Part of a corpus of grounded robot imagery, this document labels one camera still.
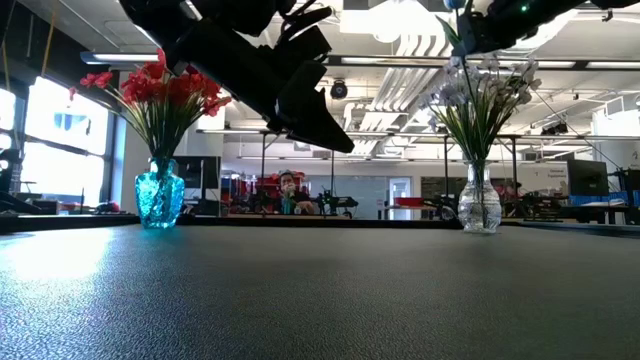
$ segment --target computer monitor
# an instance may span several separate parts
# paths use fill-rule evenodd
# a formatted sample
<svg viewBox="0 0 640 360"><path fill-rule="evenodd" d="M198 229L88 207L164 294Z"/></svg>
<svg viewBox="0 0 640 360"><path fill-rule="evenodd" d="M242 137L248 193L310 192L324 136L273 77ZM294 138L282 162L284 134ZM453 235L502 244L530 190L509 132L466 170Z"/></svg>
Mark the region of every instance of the computer monitor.
<svg viewBox="0 0 640 360"><path fill-rule="evenodd" d="M19 160L20 152L17 149L0 149L0 192L8 193L11 190L13 168Z"/></svg>
<svg viewBox="0 0 640 360"><path fill-rule="evenodd" d="M221 158L219 156L176 156L178 176L187 189L218 189Z"/></svg>
<svg viewBox="0 0 640 360"><path fill-rule="evenodd" d="M597 161L568 160L569 194L609 196L607 164Z"/></svg>
<svg viewBox="0 0 640 360"><path fill-rule="evenodd" d="M200 189L202 187L202 157L177 156L178 176L184 180L187 189Z"/></svg>
<svg viewBox="0 0 640 360"><path fill-rule="evenodd" d="M622 189L623 191L631 190L638 191L640 190L640 170L627 170L627 176L624 178Z"/></svg>

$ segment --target clear glass vase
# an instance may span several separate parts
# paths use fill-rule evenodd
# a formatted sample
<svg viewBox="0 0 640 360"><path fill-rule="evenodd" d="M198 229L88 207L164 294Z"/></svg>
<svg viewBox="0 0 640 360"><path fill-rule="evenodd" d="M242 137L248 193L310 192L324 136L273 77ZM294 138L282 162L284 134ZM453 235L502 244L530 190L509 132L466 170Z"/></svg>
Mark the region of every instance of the clear glass vase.
<svg viewBox="0 0 640 360"><path fill-rule="evenodd" d="M470 163L467 185L460 194L458 217L464 231L494 234L502 221L498 192L491 185L489 164Z"/></svg>

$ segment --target gray textured table surface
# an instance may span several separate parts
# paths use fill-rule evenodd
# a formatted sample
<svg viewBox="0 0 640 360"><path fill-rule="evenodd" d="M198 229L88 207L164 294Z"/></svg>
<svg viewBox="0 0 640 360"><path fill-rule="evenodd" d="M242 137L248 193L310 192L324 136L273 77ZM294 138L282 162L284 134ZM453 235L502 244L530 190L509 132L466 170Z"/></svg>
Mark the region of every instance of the gray textured table surface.
<svg viewBox="0 0 640 360"><path fill-rule="evenodd" d="M640 241L501 228L0 237L0 358L640 359Z"/></svg>

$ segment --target person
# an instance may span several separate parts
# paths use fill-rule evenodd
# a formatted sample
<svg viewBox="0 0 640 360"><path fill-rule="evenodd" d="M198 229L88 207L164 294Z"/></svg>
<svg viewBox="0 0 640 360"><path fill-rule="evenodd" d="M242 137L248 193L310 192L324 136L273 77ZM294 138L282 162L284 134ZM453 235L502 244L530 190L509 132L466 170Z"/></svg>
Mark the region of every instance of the person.
<svg viewBox="0 0 640 360"><path fill-rule="evenodd" d="M280 197L278 198L277 211L280 214L294 215L296 207L301 214L313 215L313 204L309 195L296 189L295 174L285 170L280 173Z"/></svg>

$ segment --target vase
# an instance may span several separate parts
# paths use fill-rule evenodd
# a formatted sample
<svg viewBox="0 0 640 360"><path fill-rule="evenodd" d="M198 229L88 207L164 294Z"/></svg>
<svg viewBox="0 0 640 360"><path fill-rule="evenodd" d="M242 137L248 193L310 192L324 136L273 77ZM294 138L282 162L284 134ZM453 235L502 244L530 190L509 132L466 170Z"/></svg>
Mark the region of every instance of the vase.
<svg viewBox="0 0 640 360"><path fill-rule="evenodd" d="M494 234L502 220L498 192L491 185L489 164L469 163L467 185L460 194L458 218L467 233Z"/></svg>
<svg viewBox="0 0 640 360"><path fill-rule="evenodd" d="M173 174L175 160L152 158L148 173L136 177L136 203L146 229L175 226L184 199L184 180Z"/></svg>

